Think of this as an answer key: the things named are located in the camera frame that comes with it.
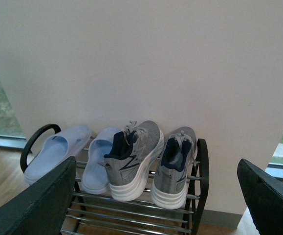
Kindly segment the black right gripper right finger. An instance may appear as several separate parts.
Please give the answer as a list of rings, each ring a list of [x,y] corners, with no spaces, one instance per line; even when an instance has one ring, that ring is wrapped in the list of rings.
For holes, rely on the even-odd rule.
[[[256,229],[261,235],[283,235],[283,183],[246,159],[237,175]]]

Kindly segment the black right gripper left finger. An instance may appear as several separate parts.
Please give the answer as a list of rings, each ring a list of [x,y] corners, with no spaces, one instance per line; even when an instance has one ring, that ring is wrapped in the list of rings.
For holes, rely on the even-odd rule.
[[[76,174],[69,157],[0,207],[0,235],[58,235],[69,207]]]

